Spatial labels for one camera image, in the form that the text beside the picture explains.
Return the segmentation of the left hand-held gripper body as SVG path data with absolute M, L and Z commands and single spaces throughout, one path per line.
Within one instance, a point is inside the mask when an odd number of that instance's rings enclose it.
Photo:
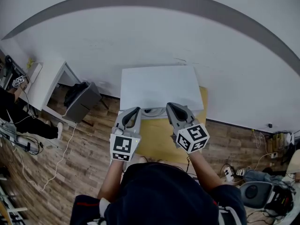
M 113 127 L 110 135 L 111 159 L 131 161 L 140 141 L 139 134 Z

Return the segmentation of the light wooden table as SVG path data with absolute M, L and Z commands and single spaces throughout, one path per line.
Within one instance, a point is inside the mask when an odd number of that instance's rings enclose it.
M 194 117 L 195 121 L 205 125 L 208 100 L 206 88 L 200 87 L 200 94 L 204 109 L 197 112 Z M 174 127 L 167 118 L 142 120 L 140 131 L 142 139 L 135 153 L 155 160 L 161 159 L 172 163 L 187 164 L 189 153 L 186 153 L 182 148 L 176 148 L 172 138 L 173 129 Z

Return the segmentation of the black jacket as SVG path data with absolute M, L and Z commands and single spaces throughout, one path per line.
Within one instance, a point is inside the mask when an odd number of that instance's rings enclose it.
M 71 103 L 78 97 L 78 95 L 88 87 L 86 82 L 76 83 L 72 86 L 65 95 L 64 106 L 69 107 Z

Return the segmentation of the beige round table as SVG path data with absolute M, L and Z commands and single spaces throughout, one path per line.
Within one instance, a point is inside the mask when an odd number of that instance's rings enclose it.
M 286 170 L 287 174 L 300 173 L 300 149 L 296 150 Z

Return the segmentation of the grey office chair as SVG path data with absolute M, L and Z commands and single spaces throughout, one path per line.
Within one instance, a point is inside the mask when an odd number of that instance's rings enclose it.
M 241 198 L 246 207 L 262 209 L 267 204 L 273 191 L 273 185 L 268 182 L 252 181 L 240 186 Z

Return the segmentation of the white microwave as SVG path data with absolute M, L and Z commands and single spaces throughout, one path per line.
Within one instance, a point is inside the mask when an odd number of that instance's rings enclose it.
M 122 71 L 120 111 L 140 107 L 141 111 L 166 108 L 169 102 L 187 106 L 196 115 L 204 109 L 195 69 L 189 66 L 128 68 Z M 164 119 L 166 111 L 157 117 Z

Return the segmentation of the person's left forearm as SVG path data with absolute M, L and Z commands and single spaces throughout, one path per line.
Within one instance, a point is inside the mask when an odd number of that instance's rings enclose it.
M 115 200 L 120 188 L 123 166 L 124 161 L 113 160 L 111 162 L 97 199 L 105 198 L 109 202 Z

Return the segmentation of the person's right forearm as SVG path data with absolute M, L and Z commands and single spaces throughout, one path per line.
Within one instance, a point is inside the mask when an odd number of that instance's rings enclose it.
M 189 153 L 188 156 L 193 165 L 198 181 L 206 192 L 223 185 L 221 179 L 202 156 L 201 152 L 195 151 L 193 153 Z

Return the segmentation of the person's dark shirt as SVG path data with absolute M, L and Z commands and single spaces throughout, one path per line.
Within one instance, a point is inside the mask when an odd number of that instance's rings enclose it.
M 114 201 L 75 198 L 70 225 L 247 225 L 241 192 L 221 185 L 206 192 L 179 168 L 134 164 Z

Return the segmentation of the brown cardboard box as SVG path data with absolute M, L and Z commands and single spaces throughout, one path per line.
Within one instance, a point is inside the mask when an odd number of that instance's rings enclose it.
M 295 136 L 292 133 L 276 133 L 267 136 L 267 152 L 273 153 L 284 150 L 290 144 L 294 145 Z

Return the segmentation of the white flat device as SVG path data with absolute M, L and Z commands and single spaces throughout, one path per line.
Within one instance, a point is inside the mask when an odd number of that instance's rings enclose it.
M 28 84 L 35 82 L 42 67 L 43 67 L 42 64 L 39 62 L 32 63 L 31 67 L 28 69 L 28 72 L 26 74 L 26 80 L 27 80 Z

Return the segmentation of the metal rack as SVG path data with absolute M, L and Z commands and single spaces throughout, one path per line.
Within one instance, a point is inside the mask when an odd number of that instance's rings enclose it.
M 28 211 L 26 206 L 18 206 L 15 195 L 10 195 L 0 186 L 0 225 L 26 225 L 22 213 Z

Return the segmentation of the white desk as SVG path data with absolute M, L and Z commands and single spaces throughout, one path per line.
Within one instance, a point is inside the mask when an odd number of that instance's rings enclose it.
M 63 75 L 69 77 L 72 85 L 81 82 L 65 61 L 43 62 L 42 69 L 34 83 L 28 91 L 21 94 L 20 98 L 37 110 L 45 111 L 68 125 L 75 127 L 75 122 L 64 119 L 62 115 L 47 106 L 56 85 Z

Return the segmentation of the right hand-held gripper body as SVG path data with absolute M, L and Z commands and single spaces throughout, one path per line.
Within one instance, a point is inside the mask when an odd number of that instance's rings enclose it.
M 203 123 L 193 121 L 174 128 L 172 138 L 176 148 L 182 148 L 186 153 L 193 153 L 206 146 L 210 135 Z

